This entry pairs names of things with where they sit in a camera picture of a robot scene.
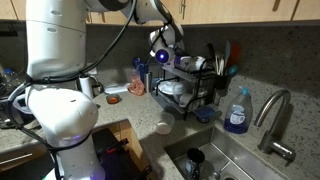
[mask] white plate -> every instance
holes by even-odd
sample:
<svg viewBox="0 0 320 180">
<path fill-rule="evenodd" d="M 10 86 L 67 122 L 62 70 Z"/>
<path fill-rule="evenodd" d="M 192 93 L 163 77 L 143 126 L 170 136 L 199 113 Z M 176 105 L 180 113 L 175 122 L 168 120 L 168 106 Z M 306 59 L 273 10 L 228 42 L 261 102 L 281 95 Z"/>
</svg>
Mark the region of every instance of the white plate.
<svg viewBox="0 0 320 180">
<path fill-rule="evenodd" d="M 180 82 L 169 82 L 169 81 L 164 81 L 161 82 L 158 86 L 159 90 L 165 94 L 168 95 L 173 95 L 173 87 L 175 84 L 180 83 Z M 186 92 L 184 85 L 181 83 L 180 92 L 176 92 L 176 94 L 180 95 Z"/>
</svg>

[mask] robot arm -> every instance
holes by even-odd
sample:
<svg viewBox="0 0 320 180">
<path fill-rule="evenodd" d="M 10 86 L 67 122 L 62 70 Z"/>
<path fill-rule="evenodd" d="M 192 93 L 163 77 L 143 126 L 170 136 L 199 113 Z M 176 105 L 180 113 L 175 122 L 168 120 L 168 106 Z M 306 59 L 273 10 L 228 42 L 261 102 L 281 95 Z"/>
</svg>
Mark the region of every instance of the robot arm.
<svg viewBox="0 0 320 180">
<path fill-rule="evenodd" d="M 72 79 L 69 77 L 79 74 L 85 64 L 88 8 L 97 12 L 122 10 L 129 16 L 132 7 L 128 0 L 27 0 L 30 79 Z M 163 28 L 151 33 L 150 40 L 159 62 L 172 60 L 174 53 L 169 46 L 181 41 L 183 31 L 161 1 L 137 0 L 134 20 L 138 24 L 164 22 Z M 104 179 L 90 135 L 98 117 L 94 102 L 64 83 L 33 82 L 26 89 L 26 104 L 43 127 L 49 146 L 64 148 L 56 152 L 56 178 L 62 174 L 64 179 Z"/>
</svg>

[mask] white object on counter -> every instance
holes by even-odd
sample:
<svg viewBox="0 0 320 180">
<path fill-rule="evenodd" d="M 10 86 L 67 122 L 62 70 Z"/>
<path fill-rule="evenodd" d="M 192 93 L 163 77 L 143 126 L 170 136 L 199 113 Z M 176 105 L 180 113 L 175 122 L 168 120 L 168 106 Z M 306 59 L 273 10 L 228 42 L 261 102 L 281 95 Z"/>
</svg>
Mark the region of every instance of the white object on counter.
<svg viewBox="0 0 320 180">
<path fill-rule="evenodd" d="M 172 127 L 175 123 L 174 116 L 166 112 L 161 112 L 160 118 L 161 120 L 156 126 L 156 132 L 161 135 L 169 134 L 172 131 Z"/>
</svg>

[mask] mug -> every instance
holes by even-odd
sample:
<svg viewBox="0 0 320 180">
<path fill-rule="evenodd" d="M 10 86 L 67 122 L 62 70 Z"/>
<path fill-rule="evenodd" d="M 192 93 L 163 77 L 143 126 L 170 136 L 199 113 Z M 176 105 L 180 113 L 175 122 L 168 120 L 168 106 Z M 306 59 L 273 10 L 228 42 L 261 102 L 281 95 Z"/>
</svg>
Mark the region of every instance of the mug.
<svg viewBox="0 0 320 180">
<path fill-rule="evenodd" d="M 199 71 L 201 69 L 201 65 L 204 63 L 206 59 L 201 56 L 196 56 L 189 61 L 189 65 L 187 67 L 187 71 Z M 207 67 L 207 63 L 205 62 L 202 66 L 202 69 Z"/>
<path fill-rule="evenodd" d="M 186 173 L 188 180 L 196 180 L 200 178 L 201 164 L 205 160 L 204 153 L 197 148 L 190 148 L 187 152 L 188 159 L 186 161 Z"/>
</svg>

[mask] black cup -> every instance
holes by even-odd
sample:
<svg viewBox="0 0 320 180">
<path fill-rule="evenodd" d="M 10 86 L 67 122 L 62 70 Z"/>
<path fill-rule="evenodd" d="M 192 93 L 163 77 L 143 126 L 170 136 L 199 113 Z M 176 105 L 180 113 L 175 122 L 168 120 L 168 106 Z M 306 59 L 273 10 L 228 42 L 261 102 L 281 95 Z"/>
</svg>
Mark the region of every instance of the black cup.
<svg viewBox="0 0 320 180">
<path fill-rule="evenodd" d="M 188 180 L 200 179 L 200 166 L 204 162 L 205 156 L 200 149 L 191 148 L 187 152 L 186 173 Z"/>
</svg>

